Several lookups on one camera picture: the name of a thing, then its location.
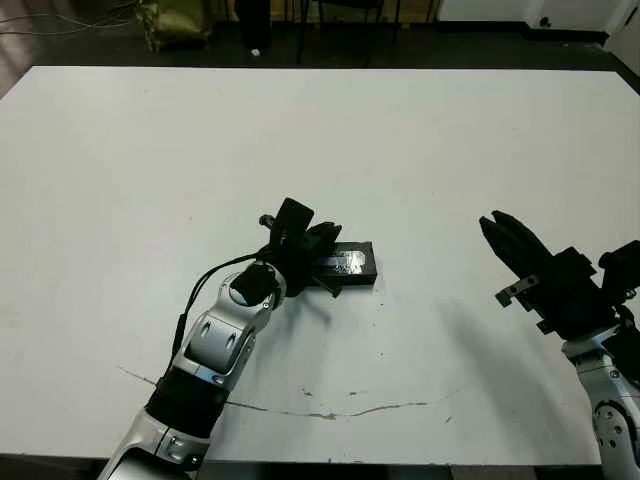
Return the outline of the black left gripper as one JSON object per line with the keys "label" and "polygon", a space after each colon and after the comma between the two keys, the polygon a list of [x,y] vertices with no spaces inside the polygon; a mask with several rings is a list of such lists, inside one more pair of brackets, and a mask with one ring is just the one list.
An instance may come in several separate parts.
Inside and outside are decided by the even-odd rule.
{"label": "black left gripper", "polygon": [[301,231],[290,239],[295,230],[279,227],[275,222],[261,222],[270,231],[268,244],[259,251],[259,259],[273,266],[283,277],[284,297],[296,297],[308,287],[320,287],[336,298],[342,291],[339,283],[323,280],[317,273],[317,263],[328,257],[336,246],[342,226],[322,222]]}

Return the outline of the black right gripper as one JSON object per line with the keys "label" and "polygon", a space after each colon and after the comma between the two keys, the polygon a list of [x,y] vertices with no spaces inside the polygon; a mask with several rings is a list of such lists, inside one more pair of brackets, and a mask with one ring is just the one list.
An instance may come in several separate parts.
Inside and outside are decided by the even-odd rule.
{"label": "black right gripper", "polygon": [[507,307],[517,301],[539,316],[537,328],[575,340],[614,327],[630,319],[625,303],[628,288],[597,285],[591,261],[575,248],[552,254],[517,218],[492,212],[494,219],[479,219],[484,238],[494,254],[518,277],[496,294]]}

